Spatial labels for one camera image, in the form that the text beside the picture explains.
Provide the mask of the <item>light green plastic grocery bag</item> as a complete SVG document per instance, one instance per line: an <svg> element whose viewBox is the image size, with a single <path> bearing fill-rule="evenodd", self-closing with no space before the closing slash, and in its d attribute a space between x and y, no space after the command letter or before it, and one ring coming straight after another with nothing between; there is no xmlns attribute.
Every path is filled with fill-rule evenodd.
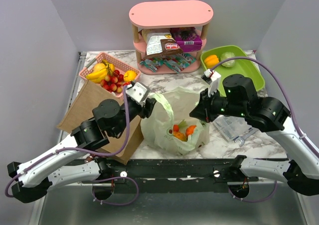
<svg viewBox="0 0 319 225"><path fill-rule="evenodd" d="M199 102L198 92L177 87L166 93L152 93L149 98L157 101L152 115L141 120L142 134L149 146L175 155L185 155L209 143L209 125L189 116ZM189 126L196 125L186 142L172 134L173 125L182 120L187 123L187 127L179 130L183 134Z"/></svg>

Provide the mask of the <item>orange pineapple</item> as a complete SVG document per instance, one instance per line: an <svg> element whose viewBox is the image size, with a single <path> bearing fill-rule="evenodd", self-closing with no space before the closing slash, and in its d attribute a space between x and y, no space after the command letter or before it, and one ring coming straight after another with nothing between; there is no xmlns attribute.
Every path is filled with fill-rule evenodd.
<svg viewBox="0 0 319 225"><path fill-rule="evenodd" d="M181 141L184 141L186 142L187 141L187 137L185 136L185 134L181 133L181 132L177 132L177 131L174 131L173 133L173 136Z"/></svg>

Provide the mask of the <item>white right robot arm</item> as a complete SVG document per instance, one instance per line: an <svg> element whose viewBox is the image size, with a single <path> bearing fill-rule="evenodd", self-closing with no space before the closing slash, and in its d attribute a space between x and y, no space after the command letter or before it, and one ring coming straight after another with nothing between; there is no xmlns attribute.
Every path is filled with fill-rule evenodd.
<svg viewBox="0 0 319 225"><path fill-rule="evenodd" d="M200 92L199 102L190 117L206 123L220 115L243 118L248 125L266 133L281 145L289 160L271 161L237 156L229 169L234 181L261 177L286 183L305 196L319 193L319 159L297 134L292 113L278 99L257 95L251 78L233 74L225 79L207 70L202 79L208 88Z"/></svg>

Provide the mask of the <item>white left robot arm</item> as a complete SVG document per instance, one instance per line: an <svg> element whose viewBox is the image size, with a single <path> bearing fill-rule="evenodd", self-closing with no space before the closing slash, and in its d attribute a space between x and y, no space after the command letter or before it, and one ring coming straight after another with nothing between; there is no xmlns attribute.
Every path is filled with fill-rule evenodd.
<svg viewBox="0 0 319 225"><path fill-rule="evenodd" d="M81 167L67 164L85 154L94 157L113 157L126 149L130 136L130 122L139 116L150 117L156 104L147 98L141 103L125 97L120 105L114 99L106 99L93 109L93 117L80 124L59 144L38 157L24 163L12 162L7 171L11 180L4 194L23 203L31 203L44 197L49 189L80 181L110 179L109 168L95 160Z"/></svg>

